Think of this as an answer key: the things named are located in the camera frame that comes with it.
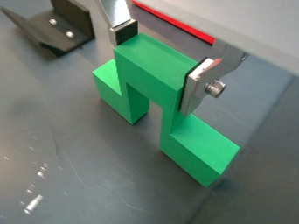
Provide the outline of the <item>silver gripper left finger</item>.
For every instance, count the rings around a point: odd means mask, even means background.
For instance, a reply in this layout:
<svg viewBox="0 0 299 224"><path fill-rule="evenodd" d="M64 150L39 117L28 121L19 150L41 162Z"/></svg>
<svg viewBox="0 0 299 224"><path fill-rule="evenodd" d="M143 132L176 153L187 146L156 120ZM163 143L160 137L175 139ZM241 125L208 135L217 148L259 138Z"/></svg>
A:
<svg viewBox="0 0 299 224"><path fill-rule="evenodd" d="M137 34L137 22L131 18L127 0L95 0L107 23L113 46L121 45Z"/></svg>

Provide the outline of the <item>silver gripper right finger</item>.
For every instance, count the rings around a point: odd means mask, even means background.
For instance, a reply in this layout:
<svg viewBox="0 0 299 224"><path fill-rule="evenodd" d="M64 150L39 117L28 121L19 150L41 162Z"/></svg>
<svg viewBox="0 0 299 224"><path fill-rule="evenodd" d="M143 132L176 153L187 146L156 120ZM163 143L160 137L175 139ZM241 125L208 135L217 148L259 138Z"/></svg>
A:
<svg viewBox="0 0 299 224"><path fill-rule="evenodd" d="M205 57L184 76L179 110L187 116L201 104L207 95L219 98L225 84L220 77L231 73L241 64L248 54L233 45L216 39L209 56Z"/></svg>

